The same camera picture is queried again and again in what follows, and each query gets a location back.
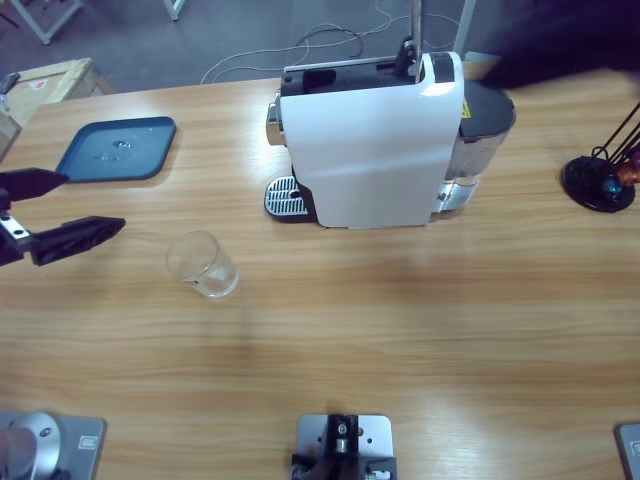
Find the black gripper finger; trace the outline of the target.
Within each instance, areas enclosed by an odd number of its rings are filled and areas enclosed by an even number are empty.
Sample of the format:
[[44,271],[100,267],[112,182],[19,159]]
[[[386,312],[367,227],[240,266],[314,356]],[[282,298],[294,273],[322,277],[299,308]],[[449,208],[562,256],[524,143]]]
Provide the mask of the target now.
[[69,178],[54,171],[25,168],[1,173],[1,189],[10,200],[41,197],[67,183]]
[[90,216],[32,235],[31,258],[44,266],[89,251],[117,235],[124,218]]

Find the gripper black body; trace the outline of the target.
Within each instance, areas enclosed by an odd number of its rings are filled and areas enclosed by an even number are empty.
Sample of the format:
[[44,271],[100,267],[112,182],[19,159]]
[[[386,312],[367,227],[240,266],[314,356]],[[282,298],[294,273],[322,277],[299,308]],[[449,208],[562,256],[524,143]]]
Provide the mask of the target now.
[[30,193],[25,188],[1,189],[1,264],[22,260],[32,247],[31,233],[11,214],[11,204],[25,200]]

